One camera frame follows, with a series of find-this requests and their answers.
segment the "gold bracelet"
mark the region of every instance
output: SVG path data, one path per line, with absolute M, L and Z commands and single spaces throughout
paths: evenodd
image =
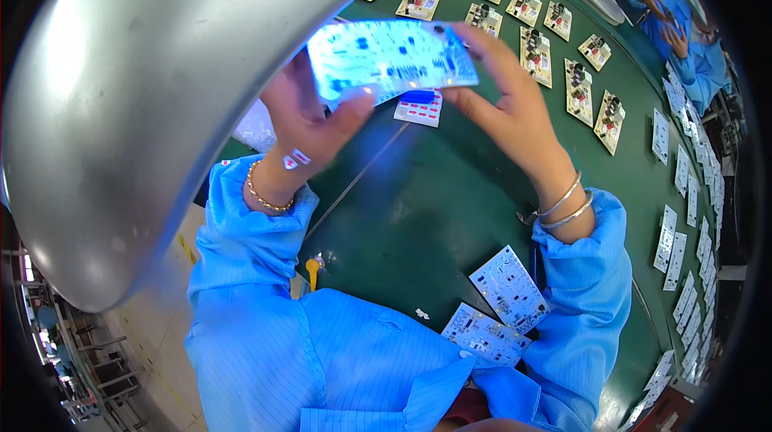
M 252 193 L 252 196 L 257 200 L 258 203 L 267 207 L 271 211 L 279 212 L 279 211 L 286 211 L 290 209 L 292 207 L 292 204 L 295 202 L 295 196 L 292 196 L 289 199 L 289 203 L 287 203 L 284 206 L 274 206 L 266 202 L 262 197 L 257 195 L 257 192 L 255 191 L 255 186 L 252 186 L 252 171 L 255 170 L 258 164 L 260 164 L 260 161 L 256 160 L 255 163 L 252 165 L 252 167 L 249 167 L 249 172 L 246 175 L 246 182 L 249 185 L 249 192 Z

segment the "blue component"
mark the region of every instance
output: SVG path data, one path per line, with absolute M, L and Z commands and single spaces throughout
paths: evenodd
M 434 100 L 433 90 L 410 90 L 400 97 L 400 100 L 413 104 L 428 104 Z

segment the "woman's left hand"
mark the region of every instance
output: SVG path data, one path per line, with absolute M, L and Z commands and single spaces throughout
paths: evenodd
M 373 97 L 363 94 L 343 102 L 325 119 L 306 49 L 269 82 L 260 99 L 271 116 L 276 144 L 255 168 L 253 186 L 275 206 L 289 202 L 310 177 L 327 166 L 373 112 Z M 304 164 L 303 157 L 310 161 Z M 245 201 L 253 210 L 267 210 L 248 190 Z
M 670 24 L 662 25 L 661 31 L 662 38 L 670 44 L 673 48 L 673 53 L 679 59 L 685 59 L 689 54 L 689 42 L 686 41 L 686 33 L 683 31 L 683 27 L 680 29 L 680 33 Z

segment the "sleeve cuff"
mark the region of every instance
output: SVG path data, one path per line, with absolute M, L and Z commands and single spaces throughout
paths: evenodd
M 547 233 L 538 220 L 534 223 L 533 239 L 541 246 L 545 264 L 551 268 L 547 284 L 552 288 L 580 288 L 600 281 L 607 270 L 614 268 L 624 249 L 627 213 L 619 199 L 611 193 L 590 187 L 594 193 L 592 209 L 595 229 L 589 237 L 565 244 Z M 582 273 L 576 273 L 575 259 L 583 260 Z

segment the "hand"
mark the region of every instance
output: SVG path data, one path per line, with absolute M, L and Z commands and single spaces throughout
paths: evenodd
M 661 31 L 662 38 L 670 44 L 673 48 L 673 53 L 679 59 L 685 59 L 689 54 L 689 42 L 686 41 L 686 33 L 681 27 L 680 32 L 676 32 L 676 29 L 670 24 L 662 26 Z
M 255 168 L 253 186 L 275 206 L 289 202 L 310 177 L 327 166 L 373 112 L 373 97 L 364 94 L 343 102 L 325 119 L 306 49 L 269 82 L 260 99 L 271 116 L 276 144 Z M 311 161 L 287 170 L 284 157 L 292 157 L 295 149 Z M 254 200 L 246 183 L 244 198 L 250 209 L 275 214 Z
M 470 52 L 482 60 L 502 96 L 496 106 L 467 87 L 443 89 L 443 97 L 480 126 L 499 149 L 525 171 L 539 195 L 541 209 L 552 208 L 571 188 L 576 171 L 568 153 L 557 141 L 539 84 L 520 66 L 517 55 L 504 42 L 463 23 L 452 27 L 469 45 Z M 542 222 L 557 222 L 578 210 L 584 201 L 580 183 Z M 594 213 L 588 208 L 551 232 L 562 242 L 573 243 L 589 236 L 594 227 Z
M 663 13 L 659 6 L 657 5 L 657 2 L 664 8 L 665 4 L 662 3 L 662 0 L 638 0 L 641 3 L 646 4 L 647 7 L 649 7 L 649 10 L 651 10 L 651 13 L 654 14 L 654 16 L 658 19 L 660 19 L 662 22 L 665 21 L 665 13 Z

